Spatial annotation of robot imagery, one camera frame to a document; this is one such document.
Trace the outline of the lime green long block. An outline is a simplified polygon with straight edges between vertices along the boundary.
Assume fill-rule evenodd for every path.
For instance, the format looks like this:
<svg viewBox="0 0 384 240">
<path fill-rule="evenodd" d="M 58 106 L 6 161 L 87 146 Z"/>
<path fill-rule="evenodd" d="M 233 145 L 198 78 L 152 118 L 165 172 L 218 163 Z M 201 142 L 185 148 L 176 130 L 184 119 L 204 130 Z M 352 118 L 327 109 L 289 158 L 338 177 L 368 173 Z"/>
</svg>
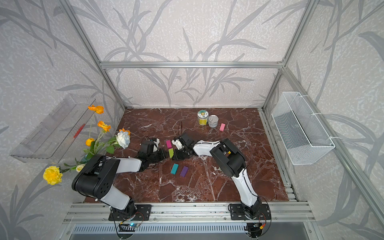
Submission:
<svg viewBox="0 0 384 240">
<path fill-rule="evenodd" d="M 168 149 L 168 151 L 169 151 L 169 157 L 170 157 L 170 159 L 172 159 L 174 156 L 174 149 L 171 148 L 171 149 Z"/>
</svg>

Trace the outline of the magenta long block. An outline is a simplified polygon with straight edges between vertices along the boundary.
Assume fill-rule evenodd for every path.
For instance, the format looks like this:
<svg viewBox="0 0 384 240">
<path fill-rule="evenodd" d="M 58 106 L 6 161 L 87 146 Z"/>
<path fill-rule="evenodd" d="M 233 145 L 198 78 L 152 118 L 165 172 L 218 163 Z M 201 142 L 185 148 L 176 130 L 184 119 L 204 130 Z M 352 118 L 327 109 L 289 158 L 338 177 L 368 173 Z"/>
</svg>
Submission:
<svg viewBox="0 0 384 240">
<path fill-rule="evenodd" d="M 166 145 L 167 145 L 167 148 L 168 148 L 168 149 L 172 149 L 172 148 L 173 148 L 173 147 L 172 147 L 172 143 L 171 143 L 170 140 L 167 140 L 167 141 L 166 141 Z"/>
</svg>

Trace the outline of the purple long block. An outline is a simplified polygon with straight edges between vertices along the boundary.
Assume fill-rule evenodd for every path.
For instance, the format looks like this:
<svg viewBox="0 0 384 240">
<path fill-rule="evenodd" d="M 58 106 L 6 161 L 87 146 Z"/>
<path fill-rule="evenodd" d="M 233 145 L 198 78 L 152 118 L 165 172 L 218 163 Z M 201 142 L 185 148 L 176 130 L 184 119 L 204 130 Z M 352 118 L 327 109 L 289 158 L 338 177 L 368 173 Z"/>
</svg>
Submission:
<svg viewBox="0 0 384 240">
<path fill-rule="evenodd" d="M 189 170 L 189 167 L 183 166 L 182 171 L 180 172 L 180 176 L 185 177 L 187 175 L 188 170 Z"/>
</svg>

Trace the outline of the teal block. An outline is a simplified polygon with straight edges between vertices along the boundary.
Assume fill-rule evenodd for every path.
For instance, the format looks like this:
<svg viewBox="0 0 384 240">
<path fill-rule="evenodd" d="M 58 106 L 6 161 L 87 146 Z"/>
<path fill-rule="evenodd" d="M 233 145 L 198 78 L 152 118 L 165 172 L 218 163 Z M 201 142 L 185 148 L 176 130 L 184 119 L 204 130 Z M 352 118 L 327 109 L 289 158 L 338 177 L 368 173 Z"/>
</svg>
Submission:
<svg viewBox="0 0 384 240">
<path fill-rule="evenodd" d="M 178 164 L 173 164 L 172 169 L 171 169 L 171 174 L 175 175 L 177 173 L 179 165 Z"/>
</svg>

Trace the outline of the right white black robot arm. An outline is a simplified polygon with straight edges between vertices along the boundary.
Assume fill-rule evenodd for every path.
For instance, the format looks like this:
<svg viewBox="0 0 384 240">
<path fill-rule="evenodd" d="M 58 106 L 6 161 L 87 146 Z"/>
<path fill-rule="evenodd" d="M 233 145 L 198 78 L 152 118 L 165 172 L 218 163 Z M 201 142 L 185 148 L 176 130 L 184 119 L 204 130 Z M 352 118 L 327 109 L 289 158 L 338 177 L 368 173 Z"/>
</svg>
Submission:
<svg viewBox="0 0 384 240">
<path fill-rule="evenodd" d="M 192 156 L 213 157 L 222 172 L 234 181 L 246 217 L 250 220 L 257 217 L 262 201 L 249 179 L 246 157 L 229 139 L 196 142 L 185 135 L 172 140 L 172 144 L 177 147 L 171 156 L 173 160 L 185 160 Z"/>
</svg>

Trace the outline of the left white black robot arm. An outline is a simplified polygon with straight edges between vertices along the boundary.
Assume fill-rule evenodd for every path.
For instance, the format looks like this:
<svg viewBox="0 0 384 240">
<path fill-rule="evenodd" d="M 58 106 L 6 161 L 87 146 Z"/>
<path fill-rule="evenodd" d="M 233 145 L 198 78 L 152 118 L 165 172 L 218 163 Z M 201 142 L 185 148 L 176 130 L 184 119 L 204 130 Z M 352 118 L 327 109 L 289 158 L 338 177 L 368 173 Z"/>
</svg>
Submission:
<svg viewBox="0 0 384 240">
<path fill-rule="evenodd" d="M 83 196 L 92 197 L 113 209 L 132 214 L 136 207 L 131 197 L 114 187 L 115 175 L 144 171 L 148 165 L 166 158 L 162 149 L 152 154 L 140 154 L 138 158 L 115 158 L 94 155 L 78 173 L 72 189 Z"/>
</svg>

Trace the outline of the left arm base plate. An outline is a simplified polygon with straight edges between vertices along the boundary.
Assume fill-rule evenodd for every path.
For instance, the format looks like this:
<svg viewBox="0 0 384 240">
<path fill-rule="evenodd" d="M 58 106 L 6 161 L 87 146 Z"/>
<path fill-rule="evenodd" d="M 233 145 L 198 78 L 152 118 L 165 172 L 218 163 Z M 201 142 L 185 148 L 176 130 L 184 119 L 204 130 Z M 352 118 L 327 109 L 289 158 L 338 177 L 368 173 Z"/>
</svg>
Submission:
<svg viewBox="0 0 384 240">
<path fill-rule="evenodd" d="M 109 221 L 148 221 L 151 213 L 152 205 L 150 204 L 135 204 L 128 205 L 125 210 L 111 208 Z"/>
</svg>

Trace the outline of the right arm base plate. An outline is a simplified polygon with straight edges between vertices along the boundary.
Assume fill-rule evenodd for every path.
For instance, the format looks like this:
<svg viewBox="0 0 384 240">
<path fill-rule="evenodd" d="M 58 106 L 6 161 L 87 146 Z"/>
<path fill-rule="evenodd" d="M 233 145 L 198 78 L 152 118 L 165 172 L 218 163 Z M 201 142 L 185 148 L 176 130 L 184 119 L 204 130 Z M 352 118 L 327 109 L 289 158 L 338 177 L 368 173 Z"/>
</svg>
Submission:
<svg viewBox="0 0 384 240">
<path fill-rule="evenodd" d="M 252 220 L 252 221 L 269 221 L 271 220 L 271 210 L 267 204 L 262 204 L 255 217 L 246 216 L 244 208 L 241 204 L 229 204 L 228 210 L 231 214 L 231 220 Z"/>
</svg>

